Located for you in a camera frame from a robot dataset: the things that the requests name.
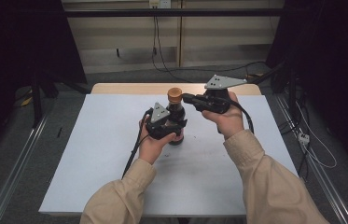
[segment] person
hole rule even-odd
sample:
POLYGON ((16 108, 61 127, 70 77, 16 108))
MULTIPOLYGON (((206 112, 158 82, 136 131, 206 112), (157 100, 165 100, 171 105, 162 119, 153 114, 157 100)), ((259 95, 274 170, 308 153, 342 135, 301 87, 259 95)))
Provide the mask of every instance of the person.
MULTIPOLYGON (((230 92, 230 98, 238 102, 235 93, 230 92)), ((202 115, 216 123, 240 172, 247 223, 327 223, 302 181, 266 155, 256 137, 244 129, 241 110, 231 106, 225 114, 204 110, 202 115)), ((140 139, 145 136, 144 126, 140 139)), ((156 175, 153 163, 174 137, 174 133, 161 140, 147 137, 123 179, 107 183, 90 198, 80 223, 139 223, 144 192, 156 175)))

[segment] person's left hand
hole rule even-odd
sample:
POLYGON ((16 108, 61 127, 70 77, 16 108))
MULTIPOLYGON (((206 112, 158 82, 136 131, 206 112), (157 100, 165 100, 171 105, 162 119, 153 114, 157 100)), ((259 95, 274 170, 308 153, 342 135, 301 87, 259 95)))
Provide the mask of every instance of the person's left hand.
POLYGON ((161 154, 162 148, 165 145, 167 145, 167 143, 174 140, 175 137, 176 137, 176 133, 170 133, 167 136, 161 138, 160 140, 154 139, 148 136, 146 124, 144 123, 139 141, 142 141, 142 139, 144 138, 145 139, 142 141, 141 146, 139 146, 139 159, 147 161, 148 163, 153 165, 153 163, 161 154))

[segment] bottle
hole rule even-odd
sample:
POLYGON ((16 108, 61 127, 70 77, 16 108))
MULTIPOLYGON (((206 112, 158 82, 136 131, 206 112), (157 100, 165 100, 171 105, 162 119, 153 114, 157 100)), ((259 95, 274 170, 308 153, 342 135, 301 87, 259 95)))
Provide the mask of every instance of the bottle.
MULTIPOLYGON (((185 108, 182 106, 182 90, 179 88, 171 88, 168 90, 168 101, 170 102, 167 106, 167 110, 170 111, 170 117, 166 122, 166 126, 175 125, 178 122, 185 119, 185 108)), ((185 136, 183 135, 183 128, 180 131, 180 135, 177 136, 170 145, 177 146, 183 142, 185 136)))

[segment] white table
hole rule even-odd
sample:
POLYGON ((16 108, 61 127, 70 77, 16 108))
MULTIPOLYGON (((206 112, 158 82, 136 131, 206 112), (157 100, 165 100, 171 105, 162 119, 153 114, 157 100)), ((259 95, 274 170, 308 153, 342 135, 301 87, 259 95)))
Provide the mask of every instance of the white table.
MULTIPOLYGON (((265 97, 241 95, 239 100, 251 115, 266 153, 296 174, 265 97)), ((88 95, 39 212, 80 215, 98 188, 121 178, 138 121, 155 102, 166 105, 166 94, 88 95)), ((144 216, 245 215, 242 181, 222 145, 223 136, 194 106, 184 104, 184 108, 185 140, 177 147, 167 145, 155 162, 158 174, 146 191, 144 216)))

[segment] beige long-sleeve shirt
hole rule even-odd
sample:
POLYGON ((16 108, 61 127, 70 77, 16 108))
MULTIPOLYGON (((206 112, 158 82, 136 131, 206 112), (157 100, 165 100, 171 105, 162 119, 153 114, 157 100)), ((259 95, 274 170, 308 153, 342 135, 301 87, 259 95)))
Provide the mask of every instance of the beige long-sleeve shirt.
MULTIPOLYGON (((224 146, 243 180, 247 223, 327 223, 301 180, 265 155, 250 131, 236 133, 224 146)), ((80 223, 138 223, 155 175, 152 165, 136 160, 122 180, 95 192, 80 223)))

